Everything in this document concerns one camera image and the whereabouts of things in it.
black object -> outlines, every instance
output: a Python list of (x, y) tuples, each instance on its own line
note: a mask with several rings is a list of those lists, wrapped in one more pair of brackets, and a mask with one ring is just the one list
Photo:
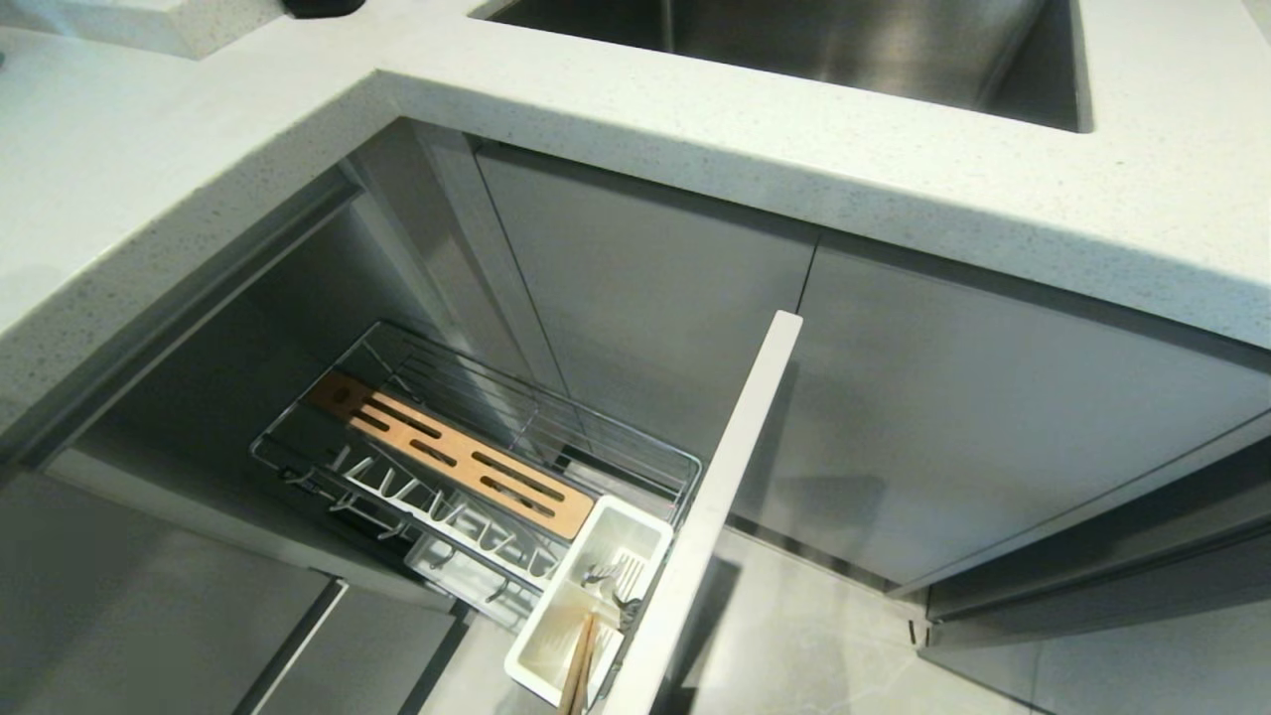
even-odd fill
[(318, 18), (342, 18), (352, 14), (366, 0), (282, 0), (282, 6), (292, 18), (313, 20)]

speckled countertop surface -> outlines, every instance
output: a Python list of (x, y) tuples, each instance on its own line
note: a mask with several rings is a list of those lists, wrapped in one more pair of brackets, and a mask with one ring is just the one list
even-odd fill
[(283, 18), (201, 61), (0, 28), (0, 431), (399, 116), (1271, 348), (1271, 47), (1240, 0), (1083, 0), (1085, 135), (474, 4)]

drawer front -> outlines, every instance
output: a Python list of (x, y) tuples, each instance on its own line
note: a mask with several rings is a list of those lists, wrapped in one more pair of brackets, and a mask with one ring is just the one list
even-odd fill
[(653, 706), (802, 325), (803, 319), (792, 312), (778, 311), (773, 317), (662, 575), (648, 597), (644, 617), (605, 702), (605, 715), (644, 714)]

chrome wire rack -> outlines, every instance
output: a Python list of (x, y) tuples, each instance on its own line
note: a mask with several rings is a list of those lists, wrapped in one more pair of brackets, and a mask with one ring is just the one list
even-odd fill
[[(675, 528), (702, 479), (702, 462), (684, 451), (389, 321), (371, 325), (329, 371), (463, 428), (594, 498), (616, 495)], [(405, 558), (412, 570), (513, 631), (569, 546), (302, 396), (250, 452), (285, 483), (325, 499), (328, 512), (364, 519), (380, 541), (413, 545)]]

gray tile floor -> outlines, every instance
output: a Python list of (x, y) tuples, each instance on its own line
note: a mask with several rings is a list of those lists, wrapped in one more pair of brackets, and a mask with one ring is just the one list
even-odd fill
[[(683, 687), (658, 715), (1028, 715), (1030, 710), (919, 660), (909, 621), (921, 610), (885, 598), (726, 530), (699, 596)], [(550, 715), (502, 671), (512, 636), (469, 631), (421, 715)]]

